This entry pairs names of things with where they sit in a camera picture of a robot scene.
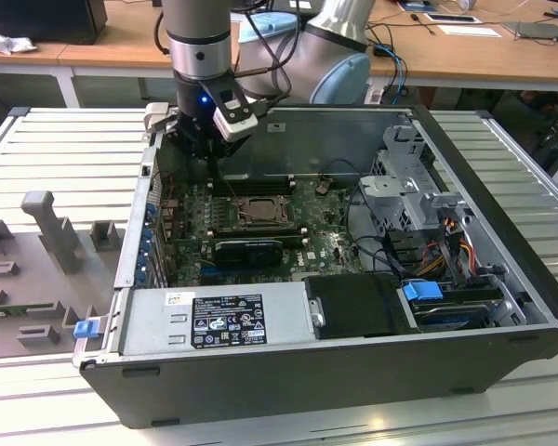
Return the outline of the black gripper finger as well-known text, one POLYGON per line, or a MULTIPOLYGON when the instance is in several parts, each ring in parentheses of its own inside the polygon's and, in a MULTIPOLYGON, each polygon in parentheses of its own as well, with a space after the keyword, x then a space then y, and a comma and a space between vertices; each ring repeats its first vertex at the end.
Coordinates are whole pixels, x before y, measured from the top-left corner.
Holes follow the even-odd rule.
POLYGON ((219 160, 233 156, 243 145, 243 140, 238 139, 228 142, 223 138, 214 139, 212 142, 212 178, 221 178, 219 160))
POLYGON ((179 114, 166 138, 177 153, 179 176, 189 184, 213 178, 213 141, 210 128, 197 118, 179 114))

